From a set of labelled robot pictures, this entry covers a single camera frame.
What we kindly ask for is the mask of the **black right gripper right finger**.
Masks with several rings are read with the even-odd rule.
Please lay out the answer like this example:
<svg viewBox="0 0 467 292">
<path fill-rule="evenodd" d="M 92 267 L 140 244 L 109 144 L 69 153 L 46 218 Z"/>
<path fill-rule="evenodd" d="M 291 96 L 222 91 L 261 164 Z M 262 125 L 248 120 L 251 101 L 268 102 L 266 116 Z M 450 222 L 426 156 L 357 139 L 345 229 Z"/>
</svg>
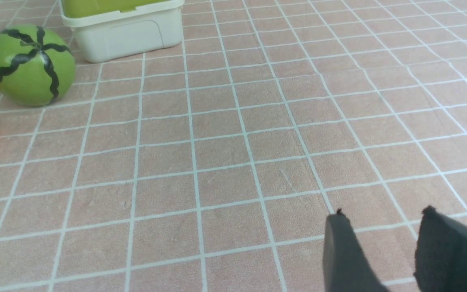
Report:
<svg viewBox="0 0 467 292">
<path fill-rule="evenodd" d="M 423 209 L 414 277 L 422 292 L 467 292 L 467 226 Z"/>
</svg>

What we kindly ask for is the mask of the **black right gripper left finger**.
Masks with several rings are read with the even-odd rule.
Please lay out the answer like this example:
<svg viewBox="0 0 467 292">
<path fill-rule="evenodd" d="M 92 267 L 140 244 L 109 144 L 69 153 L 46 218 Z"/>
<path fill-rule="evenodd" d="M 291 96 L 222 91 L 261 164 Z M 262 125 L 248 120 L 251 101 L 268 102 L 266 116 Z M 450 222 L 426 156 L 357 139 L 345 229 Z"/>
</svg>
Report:
<svg viewBox="0 0 467 292">
<path fill-rule="evenodd" d="M 326 217 L 323 278 L 326 292 L 388 291 L 376 277 L 341 209 Z"/>
</svg>

